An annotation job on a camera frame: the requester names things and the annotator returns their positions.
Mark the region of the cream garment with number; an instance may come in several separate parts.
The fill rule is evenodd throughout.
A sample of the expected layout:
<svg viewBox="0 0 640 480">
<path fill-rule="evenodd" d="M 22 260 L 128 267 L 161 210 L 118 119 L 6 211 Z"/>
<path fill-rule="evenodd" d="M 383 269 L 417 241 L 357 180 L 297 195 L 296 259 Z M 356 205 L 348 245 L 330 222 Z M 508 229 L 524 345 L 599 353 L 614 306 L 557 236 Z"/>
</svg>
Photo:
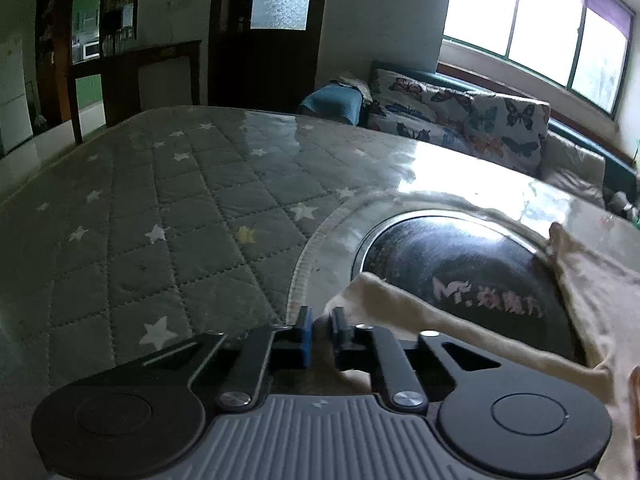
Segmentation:
<svg viewBox="0 0 640 480">
<path fill-rule="evenodd" d="M 442 312 L 408 292 L 365 273 L 328 301 L 319 324 L 344 308 L 347 321 L 388 328 L 408 339 L 437 330 L 534 370 L 572 382 L 599 398 L 613 423 L 597 474 L 639 475 L 639 274 L 596 252 L 555 223 L 550 228 L 552 268 L 586 352 L 578 365 L 550 352 Z"/>
</svg>

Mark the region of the black round cooktop plate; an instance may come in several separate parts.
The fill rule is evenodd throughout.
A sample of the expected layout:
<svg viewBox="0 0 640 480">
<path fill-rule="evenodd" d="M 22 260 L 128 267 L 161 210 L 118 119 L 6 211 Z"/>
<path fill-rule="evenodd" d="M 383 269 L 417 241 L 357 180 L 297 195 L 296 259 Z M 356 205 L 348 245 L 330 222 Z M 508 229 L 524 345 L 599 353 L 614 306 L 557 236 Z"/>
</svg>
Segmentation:
<svg viewBox="0 0 640 480">
<path fill-rule="evenodd" d="M 444 210 L 398 214 L 361 242 L 352 274 L 362 272 L 457 318 L 585 363 L 546 256 L 498 222 Z"/>
</svg>

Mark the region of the grey quilted star table cover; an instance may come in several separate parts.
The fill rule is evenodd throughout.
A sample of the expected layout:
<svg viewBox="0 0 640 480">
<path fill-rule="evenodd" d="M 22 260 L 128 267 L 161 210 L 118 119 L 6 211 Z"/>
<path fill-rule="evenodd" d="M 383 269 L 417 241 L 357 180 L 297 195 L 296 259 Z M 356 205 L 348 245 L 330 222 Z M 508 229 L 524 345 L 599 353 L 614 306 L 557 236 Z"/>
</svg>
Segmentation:
<svg viewBox="0 0 640 480">
<path fill-rule="evenodd" d="M 326 300 L 386 214 L 455 209 L 526 237 L 552 223 L 631 269 L 628 222 L 437 146 L 308 117 L 161 108 L 105 131 L 1 206 L 1 474 L 46 476 L 30 436 L 55 388 L 206 330 L 281 322 L 297 259 L 337 209 L 315 269 Z"/>
</svg>

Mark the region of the blue folded blanket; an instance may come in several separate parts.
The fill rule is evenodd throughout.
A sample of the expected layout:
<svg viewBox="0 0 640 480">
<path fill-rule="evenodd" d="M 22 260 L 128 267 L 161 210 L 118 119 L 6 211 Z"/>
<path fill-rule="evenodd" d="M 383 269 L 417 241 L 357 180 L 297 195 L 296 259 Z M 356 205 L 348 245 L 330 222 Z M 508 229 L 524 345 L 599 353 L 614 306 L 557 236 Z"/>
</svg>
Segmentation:
<svg viewBox="0 0 640 480">
<path fill-rule="evenodd" d="M 334 82 L 306 96 L 298 114 L 356 126 L 360 123 L 362 103 L 359 90 Z"/>
</svg>

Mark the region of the long butterfly print pillow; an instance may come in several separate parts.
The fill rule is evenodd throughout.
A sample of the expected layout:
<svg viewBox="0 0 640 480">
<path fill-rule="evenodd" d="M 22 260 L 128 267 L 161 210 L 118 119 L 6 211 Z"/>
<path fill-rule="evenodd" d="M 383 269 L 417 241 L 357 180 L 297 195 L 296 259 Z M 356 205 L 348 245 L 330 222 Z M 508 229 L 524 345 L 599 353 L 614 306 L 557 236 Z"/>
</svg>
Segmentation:
<svg viewBox="0 0 640 480">
<path fill-rule="evenodd" d="M 370 89 L 369 129 L 471 155 L 463 132 L 473 104 L 468 94 L 382 68 L 372 70 Z"/>
</svg>

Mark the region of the grey plain pillow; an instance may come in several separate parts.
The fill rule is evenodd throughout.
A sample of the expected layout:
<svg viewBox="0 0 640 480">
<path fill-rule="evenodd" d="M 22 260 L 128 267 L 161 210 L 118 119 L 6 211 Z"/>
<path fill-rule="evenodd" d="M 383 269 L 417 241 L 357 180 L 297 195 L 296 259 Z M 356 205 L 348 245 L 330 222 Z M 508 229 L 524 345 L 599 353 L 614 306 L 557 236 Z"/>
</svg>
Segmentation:
<svg viewBox="0 0 640 480">
<path fill-rule="evenodd" d="M 541 155 L 539 179 L 586 202 L 604 208 L 605 159 L 549 132 Z"/>
</svg>

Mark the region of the large butterfly print pillow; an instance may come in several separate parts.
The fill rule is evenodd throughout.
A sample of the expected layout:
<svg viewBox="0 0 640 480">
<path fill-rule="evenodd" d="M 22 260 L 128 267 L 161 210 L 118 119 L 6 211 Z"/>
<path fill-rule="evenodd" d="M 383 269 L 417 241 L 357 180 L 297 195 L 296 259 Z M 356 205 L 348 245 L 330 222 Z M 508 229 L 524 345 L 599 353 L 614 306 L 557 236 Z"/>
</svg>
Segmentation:
<svg viewBox="0 0 640 480">
<path fill-rule="evenodd" d="M 499 93 L 471 92 L 463 125 L 471 154 L 535 177 L 548 134 L 548 103 Z"/>
</svg>

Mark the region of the grey plush toy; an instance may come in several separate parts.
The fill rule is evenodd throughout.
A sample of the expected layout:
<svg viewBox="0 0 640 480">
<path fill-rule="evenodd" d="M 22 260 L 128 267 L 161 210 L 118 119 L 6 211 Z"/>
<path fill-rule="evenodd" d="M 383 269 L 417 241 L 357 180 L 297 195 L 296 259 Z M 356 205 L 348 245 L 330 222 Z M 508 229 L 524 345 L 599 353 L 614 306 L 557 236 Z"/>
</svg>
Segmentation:
<svg viewBox="0 0 640 480">
<path fill-rule="evenodd" d="M 628 200 L 626 193 L 623 191 L 617 191 L 612 195 L 608 201 L 608 210 L 633 224 L 639 222 L 639 209 Z"/>
</svg>

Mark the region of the dark wooden side table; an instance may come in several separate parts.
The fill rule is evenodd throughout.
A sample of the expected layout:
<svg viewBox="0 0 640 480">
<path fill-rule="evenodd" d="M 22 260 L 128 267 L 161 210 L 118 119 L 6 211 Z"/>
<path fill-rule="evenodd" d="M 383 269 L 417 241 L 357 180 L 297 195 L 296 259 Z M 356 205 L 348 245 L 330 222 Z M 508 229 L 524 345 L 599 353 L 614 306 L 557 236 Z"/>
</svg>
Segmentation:
<svg viewBox="0 0 640 480">
<path fill-rule="evenodd" d="M 77 99 L 77 81 L 101 78 L 105 125 L 111 128 L 146 110 L 200 105 L 201 43 L 157 44 L 70 64 L 67 90 L 74 140 L 84 142 Z"/>
</svg>

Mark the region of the dark door with frosted glass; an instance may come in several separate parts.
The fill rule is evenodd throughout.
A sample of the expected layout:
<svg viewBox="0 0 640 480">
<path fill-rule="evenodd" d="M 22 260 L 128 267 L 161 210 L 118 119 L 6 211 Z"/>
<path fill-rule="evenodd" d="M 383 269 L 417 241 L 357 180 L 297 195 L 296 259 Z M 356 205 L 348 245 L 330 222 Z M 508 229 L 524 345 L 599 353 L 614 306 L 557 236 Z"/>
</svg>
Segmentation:
<svg viewBox="0 0 640 480">
<path fill-rule="evenodd" d="M 326 0 L 212 0 L 207 103 L 295 113 L 314 90 Z"/>
</svg>

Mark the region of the window with green frame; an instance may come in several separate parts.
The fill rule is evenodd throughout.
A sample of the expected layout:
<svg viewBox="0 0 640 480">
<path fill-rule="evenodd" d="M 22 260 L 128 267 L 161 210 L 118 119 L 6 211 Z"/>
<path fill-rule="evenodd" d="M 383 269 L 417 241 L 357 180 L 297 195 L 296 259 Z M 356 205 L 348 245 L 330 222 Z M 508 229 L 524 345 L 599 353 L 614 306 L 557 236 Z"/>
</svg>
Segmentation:
<svg viewBox="0 0 640 480">
<path fill-rule="evenodd" d="M 620 0 L 449 0 L 444 34 L 613 114 L 633 24 Z"/>
</svg>

